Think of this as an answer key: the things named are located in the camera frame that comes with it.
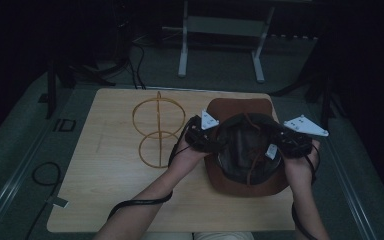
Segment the light wood tabletop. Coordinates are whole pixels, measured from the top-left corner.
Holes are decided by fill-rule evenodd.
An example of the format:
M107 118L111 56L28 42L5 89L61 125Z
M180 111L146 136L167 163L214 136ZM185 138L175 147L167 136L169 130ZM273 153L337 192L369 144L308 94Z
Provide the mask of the light wood tabletop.
M161 97L154 101L158 93ZM184 121L201 115L209 102L219 97L270 99L257 93L99 90L58 195L69 204L66 208L53 207L48 230L97 232L117 203L131 199L165 171L141 160L141 142L140 154L148 164L167 164L177 142L171 134L179 136ZM155 133L158 129L163 131L161 141ZM291 205L289 187L268 197L220 194L210 185L202 161L176 186L172 199L163 205L148 231L293 230Z

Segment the brown cap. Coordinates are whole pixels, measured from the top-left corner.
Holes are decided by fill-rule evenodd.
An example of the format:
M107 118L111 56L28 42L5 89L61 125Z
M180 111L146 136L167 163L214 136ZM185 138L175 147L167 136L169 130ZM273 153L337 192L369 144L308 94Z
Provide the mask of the brown cap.
M222 151L205 157L208 177L217 191L258 197L288 186L280 153L273 159L265 155L278 125L270 100L217 98L207 112L219 121L210 138L227 142Z

